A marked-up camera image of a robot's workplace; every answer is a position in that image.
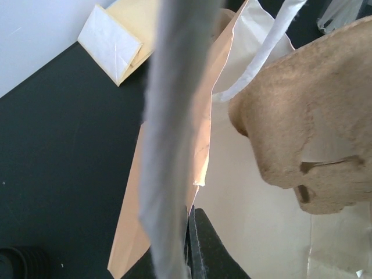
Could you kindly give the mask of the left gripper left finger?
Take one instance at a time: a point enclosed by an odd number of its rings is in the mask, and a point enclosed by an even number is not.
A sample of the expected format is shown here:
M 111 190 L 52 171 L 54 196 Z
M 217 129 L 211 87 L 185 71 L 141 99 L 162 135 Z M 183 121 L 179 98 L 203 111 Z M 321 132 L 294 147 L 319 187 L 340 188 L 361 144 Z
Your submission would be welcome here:
M 187 265 L 188 278 L 191 278 L 191 271 L 188 265 L 188 209 L 185 206 L 182 220 L 182 233 L 181 237 L 184 244 L 184 260 Z M 123 276 L 127 279 L 144 278 L 151 279 L 156 278 L 155 271 L 152 263 L 151 248 L 149 248 L 143 256 L 129 269 L 128 272 Z

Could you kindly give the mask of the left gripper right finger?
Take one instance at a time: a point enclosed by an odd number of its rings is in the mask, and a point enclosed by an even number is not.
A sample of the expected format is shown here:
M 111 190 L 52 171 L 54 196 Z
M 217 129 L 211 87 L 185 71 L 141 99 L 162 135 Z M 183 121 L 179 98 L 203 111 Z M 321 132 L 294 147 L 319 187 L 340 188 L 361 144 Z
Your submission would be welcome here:
M 249 278 L 226 250 L 205 211 L 193 207 L 188 219 L 190 278 Z

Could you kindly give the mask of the brown pulp cup carrier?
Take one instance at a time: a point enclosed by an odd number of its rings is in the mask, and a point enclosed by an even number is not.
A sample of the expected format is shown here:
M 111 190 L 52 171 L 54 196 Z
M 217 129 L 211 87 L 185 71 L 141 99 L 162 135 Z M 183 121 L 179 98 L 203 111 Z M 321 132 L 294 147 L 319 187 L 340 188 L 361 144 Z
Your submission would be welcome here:
M 371 17 L 264 67 L 228 104 L 262 179 L 310 214 L 371 201 Z

